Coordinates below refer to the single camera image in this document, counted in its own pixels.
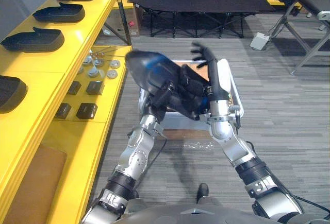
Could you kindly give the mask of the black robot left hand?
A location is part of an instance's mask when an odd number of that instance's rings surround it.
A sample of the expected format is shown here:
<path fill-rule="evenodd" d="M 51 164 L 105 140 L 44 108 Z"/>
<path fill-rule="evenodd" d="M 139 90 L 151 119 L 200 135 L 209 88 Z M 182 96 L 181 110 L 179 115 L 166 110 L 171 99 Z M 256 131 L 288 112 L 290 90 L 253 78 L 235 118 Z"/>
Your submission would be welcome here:
<path fill-rule="evenodd" d="M 153 115 L 158 122 L 161 122 L 167 111 L 167 105 L 176 92 L 175 84 L 171 80 L 166 80 L 159 88 L 149 86 L 145 90 L 149 93 L 149 97 L 144 106 L 143 114 Z"/>

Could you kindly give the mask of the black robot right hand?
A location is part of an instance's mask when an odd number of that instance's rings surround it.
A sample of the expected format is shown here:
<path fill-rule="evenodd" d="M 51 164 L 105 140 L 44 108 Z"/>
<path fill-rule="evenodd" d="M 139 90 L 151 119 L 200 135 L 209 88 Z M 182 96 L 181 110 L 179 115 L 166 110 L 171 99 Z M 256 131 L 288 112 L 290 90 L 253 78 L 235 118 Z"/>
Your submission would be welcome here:
<path fill-rule="evenodd" d="M 200 56 L 193 58 L 193 61 L 202 61 L 197 68 L 208 67 L 208 79 L 211 86 L 211 92 L 208 93 L 209 101 L 229 100 L 228 95 L 230 91 L 226 91 L 220 86 L 217 68 L 218 60 L 211 49 L 198 41 L 193 41 L 191 45 L 193 46 L 191 53 L 200 54 Z"/>

